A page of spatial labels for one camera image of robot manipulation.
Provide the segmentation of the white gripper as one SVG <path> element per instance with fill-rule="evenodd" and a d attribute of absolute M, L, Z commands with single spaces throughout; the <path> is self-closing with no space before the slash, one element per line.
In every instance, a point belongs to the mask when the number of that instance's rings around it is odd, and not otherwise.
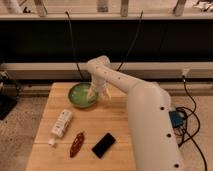
<path fill-rule="evenodd" d="M 98 97 L 97 91 L 103 91 L 106 88 L 106 81 L 101 77 L 93 75 L 91 85 L 92 85 L 92 87 L 89 88 L 88 93 L 87 93 L 88 101 L 92 101 L 93 98 Z M 111 100 L 111 94 L 110 94 L 108 88 L 106 88 L 103 91 L 103 96 L 105 99 Z"/>

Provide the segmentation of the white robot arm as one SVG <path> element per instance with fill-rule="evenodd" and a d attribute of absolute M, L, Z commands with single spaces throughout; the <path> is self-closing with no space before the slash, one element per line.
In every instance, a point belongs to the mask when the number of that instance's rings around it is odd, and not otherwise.
<path fill-rule="evenodd" d="M 128 124 L 136 171 L 184 171 L 169 116 L 171 97 L 157 83 L 144 81 L 110 68 L 107 56 L 86 63 L 93 93 L 108 95 L 110 83 L 127 94 Z"/>

